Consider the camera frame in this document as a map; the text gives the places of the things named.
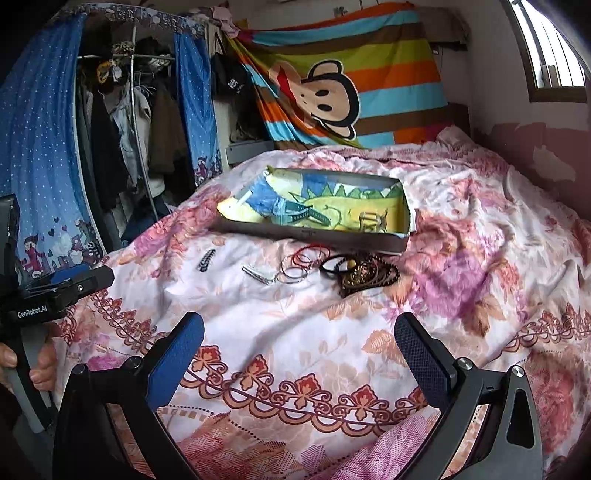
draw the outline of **open box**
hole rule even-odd
[[[217,209],[220,231],[386,254],[414,226],[400,180],[332,170],[267,167]]]

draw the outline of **floral bedsheet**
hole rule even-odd
[[[277,267],[303,244],[210,231],[216,205],[267,165],[402,180],[416,213],[390,287],[338,295],[314,272],[265,286],[244,264]],[[216,254],[206,273],[197,264]],[[200,188],[172,215],[110,255],[115,282],[70,309],[57,388],[71,368],[119,366],[192,310],[206,323],[159,414],[202,478],[393,478],[436,422],[393,337],[414,312],[454,356],[521,364],[537,405],[544,469],[564,460],[589,418],[591,227],[456,128],[437,143],[361,151],[270,152]],[[121,415],[121,436],[148,472]],[[461,468],[483,411],[452,462]]]

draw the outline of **bolt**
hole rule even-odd
[[[524,370],[519,365],[515,365],[511,368],[511,371],[516,377],[523,377],[525,375]]]
[[[141,364],[142,364],[142,358],[140,356],[130,356],[123,364],[123,367],[126,368],[127,370],[135,370]]]
[[[462,370],[472,370],[472,367],[474,367],[472,360],[470,360],[469,358],[458,358],[457,364],[460,366]]]
[[[86,372],[87,369],[88,367],[86,366],[86,364],[75,365],[72,369],[72,375],[82,375],[84,372]]]

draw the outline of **blue curtain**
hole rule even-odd
[[[222,172],[211,96],[211,65],[204,39],[175,34],[178,96],[197,186]]]
[[[0,87],[0,195],[21,208],[22,281],[101,255],[74,140],[74,74],[86,16],[40,31]]]

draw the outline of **hand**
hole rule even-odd
[[[0,367],[14,368],[17,356],[9,347],[0,343]],[[37,390],[51,391],[56,384],[57,356],[51,338],[47,339],[37,357],[37,366],[29,372],[31,381]]]

